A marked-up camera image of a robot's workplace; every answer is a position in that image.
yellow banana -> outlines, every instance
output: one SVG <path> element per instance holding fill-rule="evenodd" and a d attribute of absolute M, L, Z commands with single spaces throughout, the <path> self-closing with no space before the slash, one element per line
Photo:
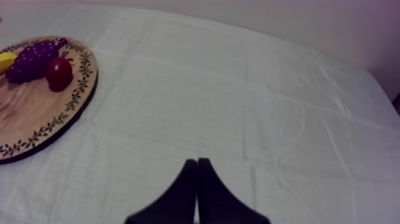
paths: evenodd
<path fill-rule="evenodd" d="M 0 74 L 5 72 L 14 62 L 17 56 L 11 52 L 0 54 Z"/>

wall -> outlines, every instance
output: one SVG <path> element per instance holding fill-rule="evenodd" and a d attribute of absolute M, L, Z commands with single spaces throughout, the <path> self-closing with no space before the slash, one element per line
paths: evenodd
<path fill-rule="evenodd" d="M 0 3 L 77 0 L 0 0 Z M 400 92 L 399 0 L 82 0 L 168 11 L 247 28 L 332 52 Z"/>

white tablecloth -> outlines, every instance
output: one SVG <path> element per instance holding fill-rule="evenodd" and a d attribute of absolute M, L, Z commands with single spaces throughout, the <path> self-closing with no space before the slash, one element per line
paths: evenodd
<path fill-rule="evenodd" d="M 198 157 L 273 224 L 400 222 L 400 119 L 365 70 L 157 11 L 2 5 L 0 17 L 0 47 L 68 36 L 99 64 L 82 118 L 0 166 L 0 223 L 123 223 Z"/>

wooden plate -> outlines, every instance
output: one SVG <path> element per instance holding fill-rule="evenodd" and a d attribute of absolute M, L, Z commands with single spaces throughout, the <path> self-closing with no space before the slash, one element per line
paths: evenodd
<path fill-rule="evenodd" d="M 37 41 L 59 38 L 28 39 L 1 52 L 18 54 Z M 50 91 L 44 78 L 16 85 L 0 75 L 0 163 L 25 158 L 53 143 L 79 118 L 93 96 L 98 78 L 96 58 L 79 41 L 67 40 L 60 55 L 68 51 L 74 79 L 62 92 Z"/>

apple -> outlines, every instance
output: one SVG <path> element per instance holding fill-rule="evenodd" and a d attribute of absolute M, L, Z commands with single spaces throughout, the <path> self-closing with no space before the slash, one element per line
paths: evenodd
<path fill-rule="evenodd" d="M 64 57 L 52 59 L 46 68 L 46 80 L 53 92 L 63 91 L 73 80 L 72 66 Z"/>

